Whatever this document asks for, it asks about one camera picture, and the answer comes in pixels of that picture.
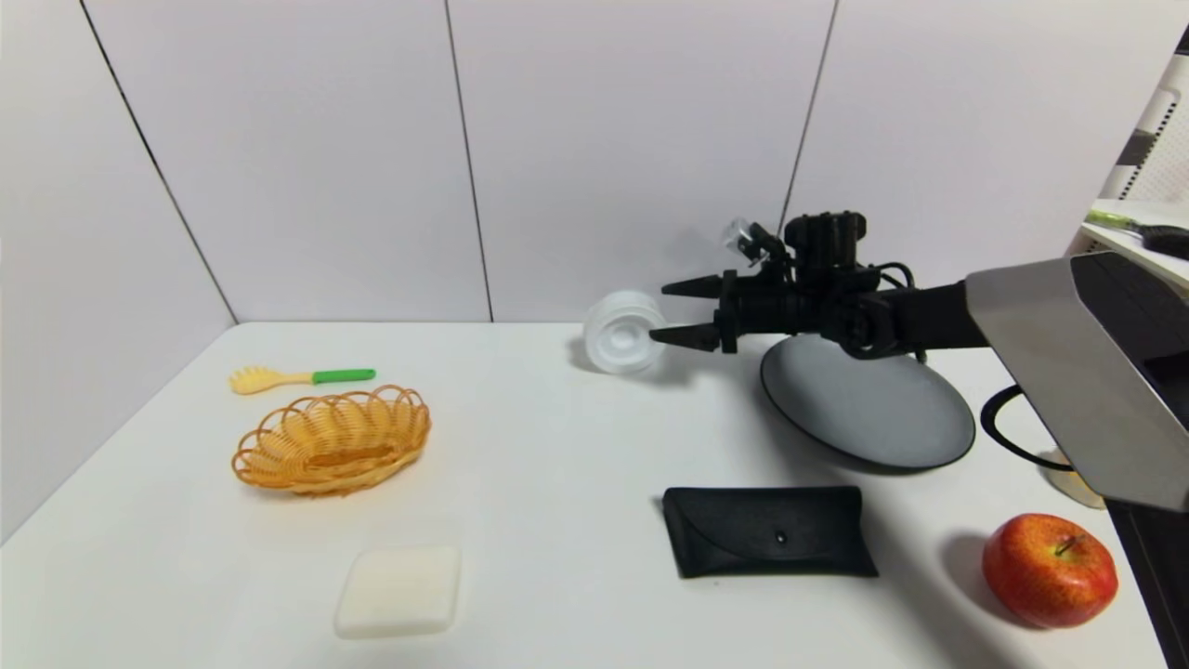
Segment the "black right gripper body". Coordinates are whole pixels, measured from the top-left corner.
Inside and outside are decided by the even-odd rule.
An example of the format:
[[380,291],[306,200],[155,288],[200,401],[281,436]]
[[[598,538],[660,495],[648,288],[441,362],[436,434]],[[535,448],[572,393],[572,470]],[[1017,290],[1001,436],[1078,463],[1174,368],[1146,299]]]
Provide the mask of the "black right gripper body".
[[736,354],[744,335],[784,334],[795,330],[798,296],[780,274],[740,276],[728,270],[722,278],[713,326],[723,354]]

